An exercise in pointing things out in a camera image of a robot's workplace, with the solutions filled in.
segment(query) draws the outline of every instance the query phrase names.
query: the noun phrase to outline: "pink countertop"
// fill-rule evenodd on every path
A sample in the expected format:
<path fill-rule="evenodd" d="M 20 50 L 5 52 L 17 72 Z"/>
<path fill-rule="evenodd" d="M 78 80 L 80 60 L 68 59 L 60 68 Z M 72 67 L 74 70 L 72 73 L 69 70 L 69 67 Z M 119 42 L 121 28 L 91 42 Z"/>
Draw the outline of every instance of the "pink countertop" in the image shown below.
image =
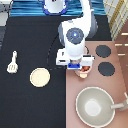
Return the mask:
<path fill-rule="evenodd" d="M 97 56 L 95 50 L 98 45 L 107 45 L 111 48 L 111 55 L 107 58 Z M 95 56 L 92 71 L 86 79 L 79 78 L 74 71 L 66 71 L 66 128 L 90 128 L 78 117 L 75 110 L 75 100 L 78 93 L 89 86 L 97 86 L 106 90 L 115 103 L 125 100 L 124 92 L 126 87 L 117 55 L 115 43 L 112 41 L 87 41 L 86 46 L 89 54 Z M 115 67 L 114 75 L 110 77 L 102 76 L 98 71 L 101 62 L 111 62 Z M 105 128 L 128 128 L 128 111 L 116 110 L 113 121 Z"/>

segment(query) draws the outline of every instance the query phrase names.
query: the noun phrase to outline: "round plate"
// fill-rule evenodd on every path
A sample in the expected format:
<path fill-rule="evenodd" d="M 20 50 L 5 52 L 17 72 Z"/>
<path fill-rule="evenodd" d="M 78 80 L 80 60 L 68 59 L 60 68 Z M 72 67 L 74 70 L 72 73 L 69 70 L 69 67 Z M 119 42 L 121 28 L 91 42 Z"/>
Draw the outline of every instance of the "round plate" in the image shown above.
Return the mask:
<path fill-rule="evenodd" d="M 50 80 L 49 71 L 45 68 L 37 68 L 30 75 L 30 82 L 36 87 L 43 87 Z"/>
<path fill-rule="evenodd" d="M 91 127 L 105 127 L 115 116 L 112 97 L 103 89 L 88 87 L 76 98 L 76 112 L 80 119 Z"/>

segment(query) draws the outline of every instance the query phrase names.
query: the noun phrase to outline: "white robot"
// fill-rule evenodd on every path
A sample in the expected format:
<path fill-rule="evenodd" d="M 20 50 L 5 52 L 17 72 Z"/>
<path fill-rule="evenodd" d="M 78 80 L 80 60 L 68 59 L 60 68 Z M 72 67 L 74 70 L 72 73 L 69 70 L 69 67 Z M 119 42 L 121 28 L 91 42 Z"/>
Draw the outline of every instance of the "white robot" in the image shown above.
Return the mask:
<path fill-rule="evenodd" d="M 62 22 L 58 27 L 60 43 L 65 47 L 57 52 L 56 65 L 67 66 L 69 70 L 92 66 L 95 59 L 85 55 L 85 38 L 92 38 L 97 32 L 97 22 L 91 2 L 80 0 L 83 16 Z"/>
<path fill-rule="evenodd" d="M 68 0 L 44 0 L 46 15 L 62 15 L 67 11 Z"/>

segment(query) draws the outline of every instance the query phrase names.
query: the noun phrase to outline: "black burner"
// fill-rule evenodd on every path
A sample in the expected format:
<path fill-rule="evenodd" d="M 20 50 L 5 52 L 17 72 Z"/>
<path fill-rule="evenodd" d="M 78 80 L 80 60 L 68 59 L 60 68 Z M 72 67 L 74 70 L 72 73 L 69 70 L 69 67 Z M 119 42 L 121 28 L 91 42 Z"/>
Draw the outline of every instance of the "black burner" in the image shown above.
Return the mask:
<path fill-rule="evenodd" d="M 114 66 L 109 62 L 102 62 L 98 66 L 100 74 L 103 76 L 112 76 L 115 72 Z"/>
<path fill-rule="evenodd" d="M 111 54 L 111 49 L 106 45 L 99 45 L 96 48 L 96 54 L 102 58 L 106 58 Z"/>

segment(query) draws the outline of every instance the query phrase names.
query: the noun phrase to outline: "beige plate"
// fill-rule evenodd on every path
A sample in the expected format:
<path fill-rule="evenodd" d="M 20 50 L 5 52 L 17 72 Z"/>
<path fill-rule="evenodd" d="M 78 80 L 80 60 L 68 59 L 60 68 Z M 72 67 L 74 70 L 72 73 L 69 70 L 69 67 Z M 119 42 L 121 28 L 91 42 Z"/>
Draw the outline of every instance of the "beige plate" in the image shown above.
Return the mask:
<path fill-rule="evenodd" d="M 37 68 L 30 75 L 30 82 L 36 87 L 43 87 L 48 84 L 50 73 L 45 68 Z"/>

